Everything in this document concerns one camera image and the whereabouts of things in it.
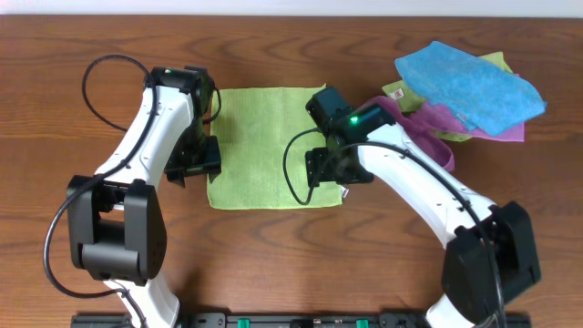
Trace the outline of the lime green microfiber cloth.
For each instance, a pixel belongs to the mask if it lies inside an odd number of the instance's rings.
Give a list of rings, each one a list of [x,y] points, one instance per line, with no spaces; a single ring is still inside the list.
[[[305,105],[323,87],[222,89],[210,133],[218,138],[221,173],[208,181],[210,206],[218,210],[289,210],[307,197],[304,154],[324,145]]]

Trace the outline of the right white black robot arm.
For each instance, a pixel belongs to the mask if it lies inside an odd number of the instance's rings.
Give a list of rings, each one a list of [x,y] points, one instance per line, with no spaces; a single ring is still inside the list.
[[[310,186],[380,179],[427,223],[445,249],[440,300],[430,327],[509,327],[506,305],[538,283],[541,270],[527,211],[469,189],[413,142],[378,104],[306,106],[326,146],[306,155]]]

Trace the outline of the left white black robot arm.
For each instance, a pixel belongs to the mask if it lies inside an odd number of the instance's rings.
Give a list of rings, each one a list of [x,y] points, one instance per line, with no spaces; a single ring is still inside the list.
[[[161,272],[167,231],[159,205],[161,178],[183,186],[195,175],[218,175],[218,140],[206,135],[204,114],[215,83],[199,67],[154,67],[126,135],[95,172],[97,184],[73,177],[67,195],[75,267],[117,293],[135,327],[173,327],[179,299]]]

